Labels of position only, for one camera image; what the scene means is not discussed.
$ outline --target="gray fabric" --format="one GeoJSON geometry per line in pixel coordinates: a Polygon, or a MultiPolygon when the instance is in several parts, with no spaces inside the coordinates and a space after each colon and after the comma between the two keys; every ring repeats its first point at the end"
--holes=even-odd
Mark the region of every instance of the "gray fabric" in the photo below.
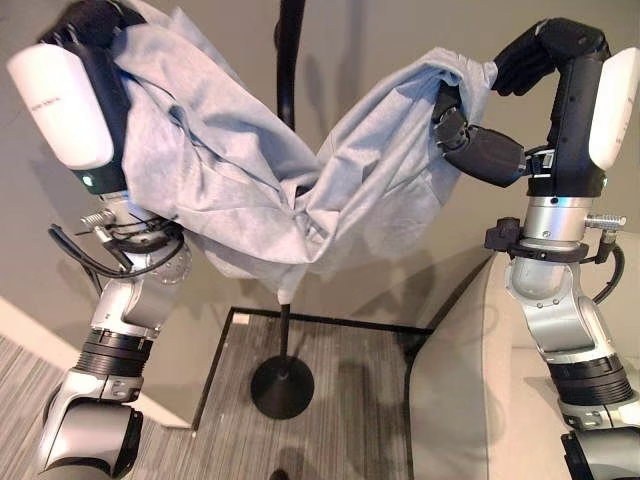
{"type": "Polygon", "coordinates": [[[175,217],[223,274],[258,278],[281,303],[307,270],[415,245],[458,177],[432,140],[439,81],[461,85],[477,122],[495,64],[432,50],[381,81],[314,155],[181,10],[134,5],[152,23],[127,29],[114,54],[129,74],[123,166],[135,203],[175,217]]]}

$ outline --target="beige wall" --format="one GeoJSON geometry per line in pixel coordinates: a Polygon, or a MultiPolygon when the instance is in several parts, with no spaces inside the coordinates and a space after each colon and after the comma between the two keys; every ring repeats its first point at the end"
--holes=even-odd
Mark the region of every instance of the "beige wall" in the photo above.
{"type": "MultiPolygon", "coordinates": [[[[176,2],[152,3],[168,10],[176,2]]],[[[0,3],[0,63],[29,45],[64,4],[61,0],[0,3]]],[[[181,5],[254,95],[274,108],[271,39],[278,2],[185,0],[181,5]]],[[[431,47],[489,60],[536,20],[550,16],[601,27],[613,51],[637,45],[640,38],[637,0],[308,0],[298,63],[298,131],[317,148],[335,121],[378,80],[431,47]]],[[[492,97],[484,125],[526,146],[542,143],[555,81],[545,79],[524,98],[492,97]]],[[[55,161],[4,68],[0,69],[0,93],[0,294],[80,346],[94,295],[80,269],[56,249],[45,229],[52,221],[69,230],[79,228],[77,219],[90,210],[92,200],[55,161]]],[[[640,231],[639,115],[636,108],[619,161],[610,171],[610,187],[599,201],[602,210],[628,215],[629,230],[635,232],[640,231]]],[[[503,191],[462,178],[417,252],[402,260],[343,272],[331,280],[309,277],[294,310],[426,324],[454,286],[487,255],[480,248],[486,228],[500,216],[523,215],[525,183],[503,191]]],[[[163,384],[163,379],[183,375],[180,365],[206,363],[228,308],[275,306],[273,297],[257,283],[222,278],[201,257],[196,259],[198,267],[167,327],[174,333],[161,337],[155,356],[158,366],[147,371],[148,387],[171,390],[168,396],[178,403],[181,389],[163,384]],[[201,344],[194,344],[198,330],[206,335],[200,335],[201,344]],[[162,355],[160,348],[189,351],[189,356],[181,364],[180,355],[162,355]]],[[[195,385],[202,368],[190,374],[184,382],[195,385]]]]}

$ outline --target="robotic arm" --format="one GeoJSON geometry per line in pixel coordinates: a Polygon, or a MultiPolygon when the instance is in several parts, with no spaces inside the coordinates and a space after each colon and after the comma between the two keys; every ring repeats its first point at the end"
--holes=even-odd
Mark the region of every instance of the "robotic arm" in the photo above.
{"type": "Polygon", "coordinates": [[[573,480],[640,478],[640,396],[632,390],[596,303],[619,280],[615,244],[624,217],[590,215],[605,170],[616,159],[640,76],[640,50],[614,57],[601,31],[566,19],[534,25],[496,58],[500,95],[522,95],[560,71],[547,144],[524,152],[510,138],[467,125],[457,88],[442,85],[433,122],[444,157],[466,173],[506,187],[529,175],[524,226],[504,218],[487,231],[487,248],[509,253],[507,289],[520,302],[559,395],[565,460],[573,480]],[[602,230],[597,254],[581,243],[585,228],[602,230]],[[594,300],[580,288],[580,264],[616,273],[594,300]]]}
{"type": "Polygon", "coordinates": [[[78,2],[8,65],[57,158],[102,201],[82,223],[119,265],[97,262],[59,226],[49,229],[100,301],[78,363],[46,408],[39,473],[122,478],[132,468],[143,416],[127,404],[139,396],[153,341],[190,268],[181,227],[133,204],[121,167],[130,105],[108,47],[118,29],[143,22],[116,2],[78,2]],[[109,279],[104,289],[100,277],[109,279]]]}

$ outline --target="black stand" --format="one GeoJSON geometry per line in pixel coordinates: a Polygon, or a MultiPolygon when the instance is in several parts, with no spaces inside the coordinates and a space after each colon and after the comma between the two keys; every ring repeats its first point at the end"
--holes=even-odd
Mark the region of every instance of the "black stand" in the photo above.
{"type": "MultiPolygon", "coordinates": [[[[305,0],[281,0],[274,37],[278,49],[278,117],[295,130],[294,83],[305,0]]],[[[313,397],[313,374],[299,358],[288,356],[290,305],[280,315],[280,355],[258,367],[251,380],[253,403],[267,417],[293,418],[313,397]]]]}
{"type": "Polygon", "coordinates": [[[258,367],[251,381],[251,399],[269,418],[287,419],[301,414],[311,402],[313,374],[299,358],[287,355],[289,343],[289,305],[280,315],[280,355],[258,367]]]}

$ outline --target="floor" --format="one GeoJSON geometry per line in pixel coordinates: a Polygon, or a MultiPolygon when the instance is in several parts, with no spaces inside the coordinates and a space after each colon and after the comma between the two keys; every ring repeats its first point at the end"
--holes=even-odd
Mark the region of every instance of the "floor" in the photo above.
{"type": "MultiPolygon", "coordinates": [[[[255,368],[277,354],[278,335],[277,318],[236,315],[197,434],[145,421],[128,478],[267,480],[277,468],[291,480],[410,478],[406,336],[293,321],[289,352],[311,368],[315,394],[301,415],[281,421],[263,416],[249,393],[255,368]]],[[[39,415],[61,372],[1,339],[0,372],[0,478],[31,479],[39,415]]]]}

